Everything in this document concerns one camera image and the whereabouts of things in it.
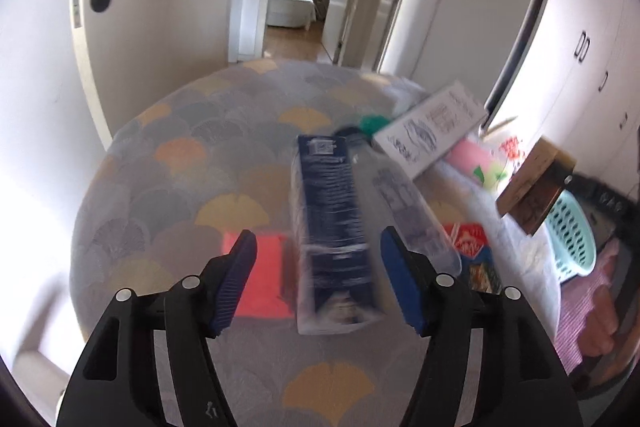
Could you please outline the person's right hand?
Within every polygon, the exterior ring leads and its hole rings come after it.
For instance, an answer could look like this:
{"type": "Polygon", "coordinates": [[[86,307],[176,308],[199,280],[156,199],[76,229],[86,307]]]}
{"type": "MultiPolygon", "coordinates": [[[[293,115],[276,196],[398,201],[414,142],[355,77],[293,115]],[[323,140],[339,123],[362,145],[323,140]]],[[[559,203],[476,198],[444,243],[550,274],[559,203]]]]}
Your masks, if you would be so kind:
{"type": "Polygon", "coordinates": [[[592,294],[592,309],[577,337],[579,352],[588,358],[608,355],[615,346],[618,318],[608,286],[599,286],[592,294]]]}

